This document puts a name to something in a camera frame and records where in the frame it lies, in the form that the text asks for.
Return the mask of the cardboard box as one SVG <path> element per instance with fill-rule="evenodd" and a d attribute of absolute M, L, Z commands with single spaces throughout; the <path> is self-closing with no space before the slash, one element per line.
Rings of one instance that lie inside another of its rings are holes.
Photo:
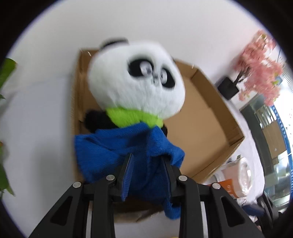
<path fill-rule="evenodd" d="M 88 134 L 85 114 L 100 110 L 89 91 L 88 71 L 98 50 L 80 51 L 72 92 L 73 134 Z M 244 134 L 219 92 L 200 69 L 175 59 L 184 81 L 183 108 L 165 120 L 167 137 L 185 152 L 180 171 L 198 183 L 212 174 L 235 152 Z"/>

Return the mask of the black plant pot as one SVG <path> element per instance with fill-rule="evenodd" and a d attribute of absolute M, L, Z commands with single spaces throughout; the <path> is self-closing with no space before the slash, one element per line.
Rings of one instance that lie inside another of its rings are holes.
<path fill-rule="evenodd" d="M 221 95 L 227 100 L 230 100 L 239 92 L 237 86 L 234 85 L 234 83 L 228 76 L 222 77 L 220 79 L 220 82 L 217 85 L 217 89 L 221 93 Z"/>

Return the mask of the blue knitted cloth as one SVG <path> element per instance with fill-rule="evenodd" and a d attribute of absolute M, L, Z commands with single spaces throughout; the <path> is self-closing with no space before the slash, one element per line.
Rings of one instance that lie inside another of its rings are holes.
<path fill-rule="evenodd" d="M 85 181 L 94 183 L 113 174 L 131 154 L 127 188 L 122 198 L 137 196 L 163 206 L 166 217 L 180 218 L 181 208 L 169 199 L 170 185 L 163 161 L 180 168 L 184 151 L 173 145 L 159 127 L 141 122 L 125 128 L 99 129 L 74 138 L 78 168 Z"/>

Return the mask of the pink blossom artificial tree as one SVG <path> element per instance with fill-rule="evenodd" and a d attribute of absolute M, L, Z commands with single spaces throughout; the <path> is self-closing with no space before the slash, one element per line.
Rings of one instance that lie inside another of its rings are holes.
<path fill-rule="evenodd" d="M 238 73 L 234 84 L 243 82 L 238 98 L 244 101 L 251 92 L 264 96 L 264 104 L 272 106 L 280 95 L 277 77 L 283 66 L 270 57 L 277 43 L 268 33 L 259 30 L 235 60 L 233 69 Z"/>

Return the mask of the orange labelled clear jar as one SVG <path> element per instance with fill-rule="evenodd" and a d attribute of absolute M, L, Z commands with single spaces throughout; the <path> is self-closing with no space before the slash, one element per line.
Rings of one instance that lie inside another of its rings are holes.
<path fill-rule="evenodd" d="M 218 183 L 240 205 L 244 206 L 251 191 L 253 176 L 245 157 L 221 166 L 203 185 Z"/>

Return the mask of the panda plush toy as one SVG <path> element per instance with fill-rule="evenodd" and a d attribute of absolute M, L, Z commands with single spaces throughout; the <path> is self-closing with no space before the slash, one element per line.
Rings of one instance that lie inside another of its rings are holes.
<path fill-rule="evenodd" d="M 180 70 L 156 42 L 105 43 L 89 62 L 87 83 L 99 106 L 84 116 L 84 126 L 91 133 L 143 122 L 167 135 L 164 121 L 179 113 L 185 101 Z"/>

